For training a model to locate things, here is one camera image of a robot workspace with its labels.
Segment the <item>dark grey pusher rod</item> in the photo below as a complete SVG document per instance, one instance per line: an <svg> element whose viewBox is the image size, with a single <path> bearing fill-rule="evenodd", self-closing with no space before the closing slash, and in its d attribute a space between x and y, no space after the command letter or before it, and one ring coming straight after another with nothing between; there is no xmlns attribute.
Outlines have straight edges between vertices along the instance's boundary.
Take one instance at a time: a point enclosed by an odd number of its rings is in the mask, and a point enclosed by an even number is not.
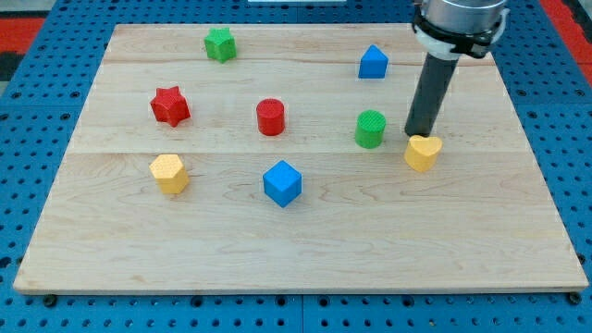
<svg viewBox="0 0 592 333"><path fill-rule="evenodd" d="M426 55L404 127L409 137L431 134L457 64L458 59Z"/></svg>

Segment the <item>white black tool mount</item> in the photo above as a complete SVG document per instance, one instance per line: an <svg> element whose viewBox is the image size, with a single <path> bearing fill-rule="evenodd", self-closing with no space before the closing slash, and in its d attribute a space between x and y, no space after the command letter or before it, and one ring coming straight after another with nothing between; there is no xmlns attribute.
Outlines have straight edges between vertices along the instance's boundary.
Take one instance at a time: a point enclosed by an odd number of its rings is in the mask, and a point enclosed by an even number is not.
<svg viewBox="0 0 592 333"><path fill-rule="evenodd" d="M412 27L432 56L479 59L504 33L509 13L506 4L416 4Z"/></svg>

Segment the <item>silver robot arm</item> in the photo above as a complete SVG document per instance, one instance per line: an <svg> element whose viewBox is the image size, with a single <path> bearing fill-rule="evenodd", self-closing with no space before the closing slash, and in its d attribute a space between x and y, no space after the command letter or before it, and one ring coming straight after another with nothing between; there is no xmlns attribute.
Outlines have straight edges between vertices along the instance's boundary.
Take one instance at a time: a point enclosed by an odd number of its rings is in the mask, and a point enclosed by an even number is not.
<svg viewBox="0 0 592 333"><path fill-rule="evenodd" d="M412 21L426 49L404 131L430 135L461 56L485 57L505 31L506 0L421 0Z"/></svg>

